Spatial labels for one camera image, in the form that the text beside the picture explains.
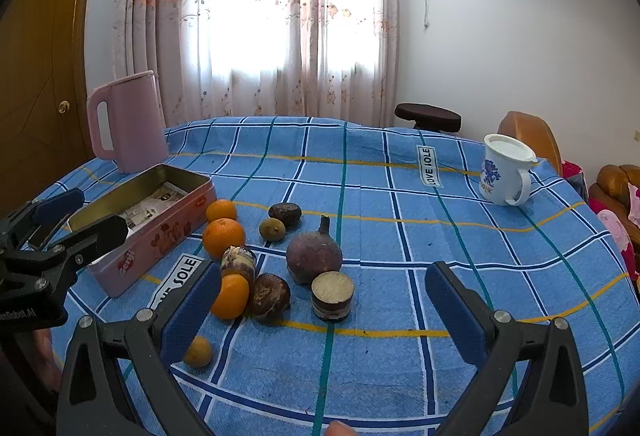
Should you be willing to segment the person's hand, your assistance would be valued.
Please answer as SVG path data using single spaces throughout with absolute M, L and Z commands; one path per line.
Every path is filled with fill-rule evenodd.
M 358 433 L 343 422 L 333 421 L 326 428 L 324 436 L 358 436 Z

